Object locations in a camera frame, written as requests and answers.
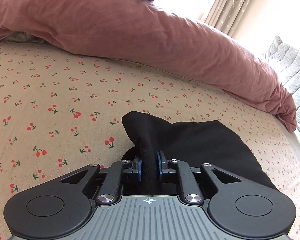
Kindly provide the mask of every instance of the curtain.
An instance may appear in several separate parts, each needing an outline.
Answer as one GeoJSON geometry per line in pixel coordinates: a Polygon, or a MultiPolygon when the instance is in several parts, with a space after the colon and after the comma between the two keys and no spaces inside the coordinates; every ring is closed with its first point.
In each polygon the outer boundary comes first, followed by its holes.
{"type": "Polygon", "coordinates": [[[231,37],[250,0],[215,0],[205,23],[231,37]]]}

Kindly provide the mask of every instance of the bed sheet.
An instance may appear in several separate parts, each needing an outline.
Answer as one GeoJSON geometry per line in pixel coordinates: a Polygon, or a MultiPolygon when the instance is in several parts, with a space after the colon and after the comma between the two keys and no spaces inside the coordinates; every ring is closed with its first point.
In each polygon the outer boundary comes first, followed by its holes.
{"type": "Polygon", "coordinates": [[[169,122],[219,120],[246,143],[274,185],[296,205],[300,163],[274,118],[220,89],[154,68],[73,55],[50,44],[0,42],[0,240],[18,192],[89,163],[108,167],[133,146],[129,111],[169,122]]]}

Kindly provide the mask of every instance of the pink duvet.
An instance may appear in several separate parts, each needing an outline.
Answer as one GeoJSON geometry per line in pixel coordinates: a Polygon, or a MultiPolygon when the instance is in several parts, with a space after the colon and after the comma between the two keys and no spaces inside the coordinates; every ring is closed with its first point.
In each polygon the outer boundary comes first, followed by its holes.
{"type": "Polygon", "coordinates": [[[69,52],[134,61],[225,90],[296,129],[275,71],[218,30],[144,0],[0,0],[0,39],[22,31],[69,52]]]}

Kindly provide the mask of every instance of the black cloth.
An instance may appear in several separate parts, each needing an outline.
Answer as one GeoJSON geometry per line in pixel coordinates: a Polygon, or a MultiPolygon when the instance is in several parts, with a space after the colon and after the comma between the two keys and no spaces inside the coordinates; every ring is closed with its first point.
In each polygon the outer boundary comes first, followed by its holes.
{"type": "Polygon", "coordinates": [[[240,137],[219,121],[176,122],[139,112],[122,117],[128,137],[136,147],[128,150],[122,159],[142,159],[140,194],[161,195],[155,153],[163,150],[167,160],[178,159],[191,167],[202,163],[215,166],[276,189],[260,164],[240,137]]]}

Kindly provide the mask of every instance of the triangular cutout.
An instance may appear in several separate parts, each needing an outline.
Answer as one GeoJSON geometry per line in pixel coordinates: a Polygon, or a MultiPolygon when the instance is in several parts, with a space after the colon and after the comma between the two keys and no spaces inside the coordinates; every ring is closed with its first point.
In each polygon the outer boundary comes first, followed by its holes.
{"type": "Polygon", "coordinates": [[[66,177],[66,178],[60,180],[60,182],[69,183],[69,184],[77,184],[87,174],[87,172],[88,172],[88,170],[79,171],[69,177],[66,177]]]}
{"type": "Polygon", "coordinates": [[[223,171],[219,171],[217,169],[213,169],[212,171],[218,177],[218,179],[224,184],[241,182],[240,179],[233,177],[227,173],[224,173],[223,171]]]}

